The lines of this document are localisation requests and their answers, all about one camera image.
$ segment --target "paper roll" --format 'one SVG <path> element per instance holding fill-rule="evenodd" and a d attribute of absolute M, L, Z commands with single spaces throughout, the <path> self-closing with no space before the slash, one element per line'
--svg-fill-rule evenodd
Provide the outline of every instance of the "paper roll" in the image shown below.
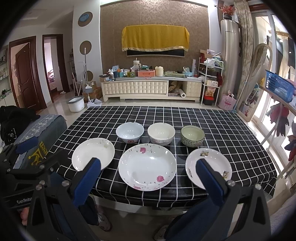
<path fill-rule="evenodd" d="M 182 98 L 185 98 L 186 97 L 186 94 L 184 93 L 184 91 L 182 89 L 178 89 L 178 92 L 180 93 L 180 96 Z"/>

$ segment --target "white tufted cabinet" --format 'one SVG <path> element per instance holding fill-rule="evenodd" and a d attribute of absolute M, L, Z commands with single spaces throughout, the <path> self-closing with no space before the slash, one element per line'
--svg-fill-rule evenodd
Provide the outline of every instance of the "white tufted cabinet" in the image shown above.
<path fill-rule="evenodd" d="M 110 97 L 120 97 L 120 99 L 182 99 L 181 97 L 168 96 L 170 80 L 168 77 L 119 79 L 113 82 L 102 83 L 102 92 L 105 102 Z M 186 90 L 192 96 L 185 99 L 198 100 L 200 97 L 200 89 L 201 83 L 192 82 L 190 85 L 187 84 Z"/>

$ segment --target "orange storage box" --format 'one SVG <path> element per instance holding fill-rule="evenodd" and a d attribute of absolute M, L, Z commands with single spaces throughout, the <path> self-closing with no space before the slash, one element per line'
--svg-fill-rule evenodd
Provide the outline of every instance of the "orange storage box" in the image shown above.
<path fill-rule="evenodd" d="M 138 77 L 155 77 L 155 70 L 139 70 Z"/>

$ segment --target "white bucket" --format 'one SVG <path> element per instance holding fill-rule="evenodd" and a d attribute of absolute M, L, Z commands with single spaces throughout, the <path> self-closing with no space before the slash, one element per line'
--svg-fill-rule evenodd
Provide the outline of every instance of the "white bucket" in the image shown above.
<path fill-rule="evenodd" d="M 67 102 L 71 112 L 79 112 L 84 108 L 84 97 L 75 96 Z"/>

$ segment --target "brown circle on wall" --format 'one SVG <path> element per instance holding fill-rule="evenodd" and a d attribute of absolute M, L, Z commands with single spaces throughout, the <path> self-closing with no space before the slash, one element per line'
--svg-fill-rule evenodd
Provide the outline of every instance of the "brown circle on wall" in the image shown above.
<path fill-rule="evenodd" d="M 94 78 L 94 75 L 91 71 L 87 71 L 87 80 L 88 81 L 92 81 L 92 79 Z"/>
<path fill-rule="evenodd" d="M 83 41 L 80 44 L 79 51 L 81 54 L 84 54 L 84 48 L 86 48 L 86 54 L 88 54 L 91 51 L 91 42 Z"/>
<path fill-rule="evenodd" d="M 88 15 L 89 15 L 89 18 L 88 18 L 87 20 L 85 20 L 84 22 L 81 22 L 81 21 L 80 21 L 80 17 L 83 16 L 83 15 L 85 15 L 85 14 L 88 14 Z M 79 19 L 78 19 L 78 25 L 79 25 L 80 27 L 84 27 L 84 26 L 88 25 L 88 24 L 91 22 L 92 17 L 93 17 L 93 15 L 92 15 L 91 12 L 85 12 L 85 13 L 81 14 L 81 16 L 80 16 Z"/>

